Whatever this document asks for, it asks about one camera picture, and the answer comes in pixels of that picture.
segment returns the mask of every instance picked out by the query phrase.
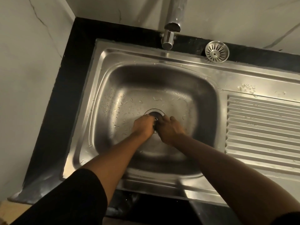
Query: black countertop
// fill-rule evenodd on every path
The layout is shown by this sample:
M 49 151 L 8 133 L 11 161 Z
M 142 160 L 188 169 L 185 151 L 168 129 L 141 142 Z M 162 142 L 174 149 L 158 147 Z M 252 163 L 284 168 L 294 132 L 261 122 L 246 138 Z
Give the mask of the black countertop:
M 98 38 L 161 49 L 161 36 L 158 31 L 77 17 L 30 160 L 23 190 L 10 200 L 33 204 L 62 182 L 62 169 L 70 148 L 85 79 Z M 172 51 L 204 56 L 203 51 L 209 41 L 211 40 L 177 35 Z M 300 72 L 300 55 L 226 44 L 230 50 L 229 61 Z M 149 201 L 149 196 L 141 198 Z M 150 198 L 160 201 L 159 204 L 175 204 L 179 208 L 180 205 L 186 208 L 188 203 L 163 197 Z

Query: metal drain plug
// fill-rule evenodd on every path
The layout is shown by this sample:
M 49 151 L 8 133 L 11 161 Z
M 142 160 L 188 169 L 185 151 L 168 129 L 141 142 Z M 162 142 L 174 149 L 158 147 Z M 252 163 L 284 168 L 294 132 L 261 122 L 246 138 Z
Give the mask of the metal drain plug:
M 224 62 L 229 57 L 229 49 L 223 42 L 211 41 L 205 47 L 205 54 L 212 62 Z

